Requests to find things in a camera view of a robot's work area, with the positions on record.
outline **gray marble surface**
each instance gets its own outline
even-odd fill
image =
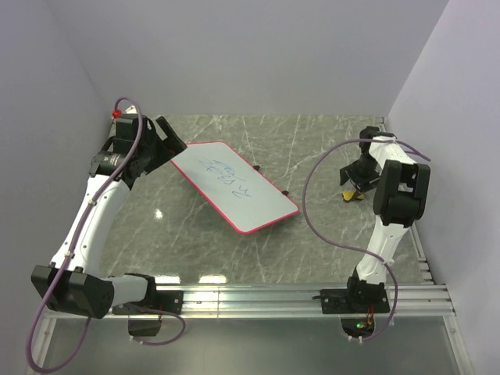
[[[301,206],[305,178],[331,145],[357,138],[377,119],[368,116],[170,116],[186,143],[222,140]],[[325,160],[312,179],[308,212],[329,238],[366,247],[373,230],[373,192],[345,203],[339,169],[359,156],[348,145]],[[109,233],[103,276],[126,272],[175,276],[182,284],[202,279],[230,284],[344,283],[362,255],[322,242],[303,215],[250,235],[234,231],[170,164],[137,180]],[[420,283],[409,233],[395,256],[398,281]]]

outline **whiteboard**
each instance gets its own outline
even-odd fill
[[[187,145],[172,164],[240,233],[298,213],[289,197],[224,142]]]

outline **red whiteboard border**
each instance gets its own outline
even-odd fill
[[[253,168],[253,165],[250,162],[248,162],[245,158],[243,158],[243,156],[241,156],[240,154],[238,154],[234,148],[232,148],[231,146],[229,146],[224,141],[192,142],[192,143],[187,143],[187,145],[188,146],[189,145],[206,145],[206,144],[211,144],[211,143],[223,143],[223,144],[225,144],[227,147],[229,147],[231,150],[233,150],[233,152],[236,155],[238,155],[245,163],[247,163],[248,165],[250,165]],[[212,205],[212,207],[214,209],[216,209],[216,211],[233,227],[233,229],[235,231],[237,231],[238,233],[240,233],[240,234],[252,234],[252,233],[256,232],[257,230],[260,230],[260,229],[263,229],[265,227],[268,227],[271,224],[274,224],[274,223],[277,223],[278,221],[284,220],[287,217],[296,215],[299,212],[299,208],[297,206],[297,203],[295,203],[294,201],[292,201],[288,196],[284,195],[285,198],[287,198],[290,202],[292,202],[294,204],[295,207],[297,207],[297,209],[294,212],[288,213],[285,216],[279,217],[279,218],[277,218],[275,220],[272,220],[272,221],[270,221],[268,223],[265,223],[265,224],[261,225],[260,227],[257,227],[257,228],[254,228],[252,230],[249,230],[249,231],[245,232],[245,231],[241,230],[240,228],[238,228],[226,215],[224,215],[224,213],[219,209],[219,207],[217,207],[217,205],[214,202],[212,202],[212,200],[210,200],[209,197],[193,182],[193,180],[191,178],[189,178],[188,175],[186,173],[184,173],[184,171],[175,163],[174,159],[170,160],[170,162],[173,164],[173,166],[176,167],[176,169],[180,172],[180,174],[182,174],[186,178],[186,180],[188,180],[191,183],[191,185],[193,185],[195,187],[195,189],[201,195],[203,195],[203,197],[210,203],[210,205]],[[259,173],[262,177],[264,177],[267,180],[267,182],[269,182],[271,185],[273,185],[274,188],[281,193],[281,190],[275,184],[273,184],[266,176],[264,176],[258,170],[256,170],[256,172]]]

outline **colored wire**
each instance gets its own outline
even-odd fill
[[[78,220],[77,227],[75,228],[75,231],[73,233],[73,237],[71,238],[70,246],[68,247],[68,254],[65,255],[65,259],[62,262],[61,267],[59,268],[59,270],[55,274],[54,279],[52,280],[52,282],[48,286],[48,289],[45,292],[44,297],[41,299],[40,305],[38,306],[37,312],[36,312],[35,317],[34,317],[34,321],[31,324],[31,328],[30,328],[30,331],[28,333],[28,337],[27,337],[27,340],[26,340],[26,345],[24,347],[24,352],[26,354],[28,365],[31,367],[31,369],[33,371],[36,371],[38,373],[54,373],[55,371],[59,371],[64,366],[66,366],[68,363],[70,363],[71,360],[73,359],[73,357],[80,350],[80,347],[81,347],[81,345],[84,342],[85,335],[87,334],[87,331],[88,331],[88,325],[90,324],[91,318],[88,318],[87,321],[85,322],[84,329],[82,331],[82,335],[80,337],[80,340],[78,341],[77,347],[75,348],[74,352],[70,355],[70,357],[68,359],[66,359],[64,362],[62,362],[58,366],[52,367],[50,369],[45,369],[43,367],[40,367],[35,362],[35,360],[33,358],[33,351],[32,351],[31,347],[33,345],[33,338],[34,338],[34,334],[35,334],[35,332],[37,330],[38,321],[40,320],[41,315],[44,312],[45,306],[48,304],[48,301],[49,301],[49,299],[52,296],[52,292],[54,291],[55,286],[57,285],[57,283],[61,279],[61,276],[63,275],[64,271],[67,270],[68,265],[70,264],[71,257],[72,257],[72,255],[73,255],[73,253],[75,251],[78,239],[80,238],[80,235],[81,235],[81,232],[84,229],[85,222],[87,221],[87,218],[89,217],[92,209],[95,207],[94,204],[92,203],[92,201],[93,202],[97,202],[98,199],[101,197],[102,193],[104,192],[104,190],[122,172],[122,170],[125,167],[125,165],[130,161],[130,159],[132,158],[133,154],[135,153],[135,150],[137,149],[139,141],[141,139],[141,134],[142,134],[142,113],[141,113],[141,110],[139,108],[139,105],[135,101],[133,101],[133,100],[131,100],[129,98],[122,97],[122,98],[119,98],[118,100],[116,100],[115,107],[114,107],[115,111],[118,110],[118,106],[120,105],[120,103],[123,100],[127,100],[128,102],[130,102],[132,105],[135,106],[135,109],[137,110],[137,117],[138,117],[137,134],[135,136],[134,143],[130,147],[130,151],[127,153],[127,155],[123,159],[123,162],[118,166],[118,168],[115,169],[115,171],[113,173],[111,173],[111,175],[104,182],[104,184],[102,184],[102,186],[95,192],[95,194],[92,197],[91,201],[88,203],[87,207],[85,208],[84,212],[82,213],[80,220]]]
[[[176,334],[174,337],[172,337],[169,340],[166,341],[160,341],[160,342],[151,342],[151,341],[144,341],[141,340],[137,337],[133,337],[132,340],[138,342],[141,345],[148,345],[148,346],[162,346],[162,345],[167,345],[170,344],[171,342],[174,342],[175,340],[178,340],[180,336],[183,335],[184,331],[186,330],[186,321],[182,318],[182,316],[177,315],[173,312],[167,312],[167,311],[162,311],[162,310],[155,310],[155,309],[148,309],[146,307],[140,307],[137,305],[134,305],[132,303],[127,303],[125,306],[130,307],[132,309],[136,309],[139,311],[144,311],[145,313],[151,313],[151,314],[158,314],[158,315],[165,315],[165,316],[173,316],[174,318],[178,319],[180,323],[182,324],[182,328],[180,329],[179,333]]]
[[[389,139],[389,140],[366,139],[366,138],[351,139],[349,141],[343,141],[343,142],[337,143],[336,145],[332,146],[330,149],[326,150],[325,153],[322,154],[320,156],[320,158],[318,159],[318,161],[314,164],[314,166],[312,167],[311,171],[309,172],[309,175],[305,179],[304,190],[302,191],[302,210],[304,212],[305,221],[307,222],[307,224],[311,228],[312,232],[316,236],[318,236],[321,240],[325,241],[326,243],[328,243],[330,245],[337,246],[338,248],[345,248],[347,250],[352,250],[354,252],[361,252],[362,254],[371,255],[372,257],[374,257],[375,259],[377,259],[379,262],[381,262],[382,264],[384,264],[385,268],[387,269],[387,272],[389,273],[389,275],[391,276],[391,278],[392,278],[392,280],[394,282],[394,301],[392,303],[392,309],[389,312],[389,316],[387,318],[387,321],[385,322],[385,325],[383,325],[382,328],[380,328],[377,332],[373,333],[369,337],[363,338],[364,341],[368,341],[368,340],[373,340],[374,338],[376,338],[377,336],[379,336],[391,324],[391,321],[392,321],[392,319],[394,317],[394,314],[396,312],[396,305],[398,304],[398,281],[396,280],[396,276],[395,276],[394,272],[392,271],[392,268],[386,263],[386,259],[382,258],[380,255],[375,254],[374,252],[371,252],[371,251],[366,250],[364,248],[359,248],[357,246],[352,246],[352,245],[347,245],[347,244],[342,244],[340,242],[336,242],[336,241],[331,240],[331,239],[325,237],[324,235],[322,235],[316,229],[316,227],[314,227],[313,223],[311,222],[311,219],[309,218],[309,214],[307,212],[307,205],[305,203],[305,198],[307,197],[307,189],[309,187],[309,182],[311,181],[311,177],[313,176],[314,171],[321,164],[321,162],[323,160],[325,160],[325,158],[329,154],[331,154],[333,151],[337,150],[338,148],[340,148],[340,147],[342,147],[344,145],[349,145],[351,143],[360,143],[360,142],[364,142],[364,143],[382,143],[382,144],[397,143],[397,144],[400,144],[400,145],[403,145],[403,146],[409,148],[414,155],[418,155],[419,157],[421,157],[424,160],[427,160],[428,162],[430,161],[430,159],[428,157],[426,157],[424,154],[422,154],[421,152],[419,152],[413,146],[407,144],[406,142],[400,141],[398,139]]]

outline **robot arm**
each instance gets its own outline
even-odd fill
[[[175,134],[164,117],[152,120],[143,116],[143,129],[136,152],[123,172],[100,195],[87,218],[70,264],[64,271],[48,307],[55,311],[102,318],[111,307],[127,302],[147,304],[155,296],[155,278],[140,274],[99,278],[98,265],[109,229],[116,214],[130,194],[135,180],[171,160],[187,147]],[[158,126],[166,135],[162,140]],[[52,257],[49,266],[36,266],[31,281],[40,296],[44,296],[69,251],[77,223],[88,206],[89,199],[103,185],[130,151],[138,132],[138,115],[124,114],[116,119],[116,135],[92,159],[84,200],[66,240]]]
[[[367,127],[360,137],[375,141],[396,139],[377,127]],[[423,215],[430,168],[408,157],[397,143],[363,142],[360,148],[359,160],[341,169],[341,184],[350,180],[356,190],[354,197],[376,188],[375,228],[368,250],[390,262],[403,235]],[[378,303],[384,297],[386,279],[385,266],[365,255],[349,277],[348,295],[360,305]]]

